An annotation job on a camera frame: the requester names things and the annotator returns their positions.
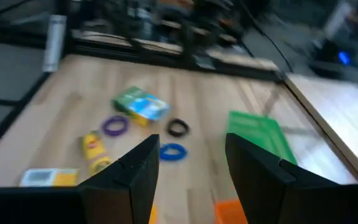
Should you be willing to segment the purple spiral coil band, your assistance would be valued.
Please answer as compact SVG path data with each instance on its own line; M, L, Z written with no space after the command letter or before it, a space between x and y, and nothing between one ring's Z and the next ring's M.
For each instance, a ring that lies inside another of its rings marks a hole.
M116 130L109 128L111 124L116 124L116 123L121 123L122 128L116 129ZM128 122L127 118L125 118L123 116L115 115L115 116L112 116L109 119L107 119L102 124L101 129L108 136L119 136L121 134L124 134L128 130L128 126L129 126L129 122Z

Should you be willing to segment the blue spiral coil band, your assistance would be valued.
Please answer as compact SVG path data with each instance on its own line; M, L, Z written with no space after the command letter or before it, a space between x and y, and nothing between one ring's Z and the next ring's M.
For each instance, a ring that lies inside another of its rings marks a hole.
M175 153L169 154L169 150L173 150ZM176 143L164 144L160 148L160 159L165 161L179 161L184 159L187 154L187 150L182 145Z

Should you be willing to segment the small yellow crayon box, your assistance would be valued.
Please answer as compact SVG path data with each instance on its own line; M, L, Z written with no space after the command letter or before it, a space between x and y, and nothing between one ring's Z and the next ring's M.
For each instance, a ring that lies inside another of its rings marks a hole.
M84 135L81 138L81 146L85 159L88 161L91 175L97 174L112 164L112 160L98 131L91 131Z

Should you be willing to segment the black spiral coil band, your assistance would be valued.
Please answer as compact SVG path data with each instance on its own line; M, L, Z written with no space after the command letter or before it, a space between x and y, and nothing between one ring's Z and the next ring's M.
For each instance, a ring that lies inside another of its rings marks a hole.
M179 124L183 127L183 131L174 131L173 126ZM173 118L167 124L167 133L173 137L180 138L190 132L190 127L181 119Z

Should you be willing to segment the yellow crayon box with barcode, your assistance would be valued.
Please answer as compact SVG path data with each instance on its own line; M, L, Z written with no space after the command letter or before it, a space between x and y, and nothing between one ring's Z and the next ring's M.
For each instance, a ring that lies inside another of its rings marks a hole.
M78 169L29 169L20 181L21 187L69 187L75 186Z

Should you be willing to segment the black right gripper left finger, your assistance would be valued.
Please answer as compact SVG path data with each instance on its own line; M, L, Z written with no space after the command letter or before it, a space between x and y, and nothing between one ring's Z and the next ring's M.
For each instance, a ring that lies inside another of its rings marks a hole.
M87 224L149 224L159 149L159 135L152 134L79 185Z

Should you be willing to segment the large green crayon box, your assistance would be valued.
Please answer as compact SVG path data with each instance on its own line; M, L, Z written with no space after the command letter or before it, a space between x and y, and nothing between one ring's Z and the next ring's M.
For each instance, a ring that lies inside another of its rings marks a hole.
M165 101L136 86L120 92L111 100L112 106L130 116L141 126L148 126L165 116L170 106Z

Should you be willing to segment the green plastic basket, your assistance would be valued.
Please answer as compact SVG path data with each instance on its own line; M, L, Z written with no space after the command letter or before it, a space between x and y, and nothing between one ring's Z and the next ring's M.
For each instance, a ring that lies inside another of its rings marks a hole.
M294 165L298 164L282 129L274 119L240 111L230 111L226 132L237 134L281 159Z

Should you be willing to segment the orange plastic basket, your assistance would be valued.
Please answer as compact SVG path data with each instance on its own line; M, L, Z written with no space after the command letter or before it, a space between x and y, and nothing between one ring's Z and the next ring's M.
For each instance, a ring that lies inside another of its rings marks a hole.
M239 200L225 200L214 204L214 224L248 224Z

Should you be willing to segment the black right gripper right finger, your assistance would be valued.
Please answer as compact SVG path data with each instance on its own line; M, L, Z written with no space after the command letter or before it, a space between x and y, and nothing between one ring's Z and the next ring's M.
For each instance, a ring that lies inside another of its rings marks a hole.
M248 224L278 224L287 187L337 183L282 159L234 133L226 134L229 173Z

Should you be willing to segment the white upright post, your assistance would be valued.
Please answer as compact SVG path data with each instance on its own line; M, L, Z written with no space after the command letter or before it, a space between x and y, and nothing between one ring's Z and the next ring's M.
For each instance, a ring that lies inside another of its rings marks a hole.
M45 44L43 72L56 72L62 55L67 17L53 14L50 16Z

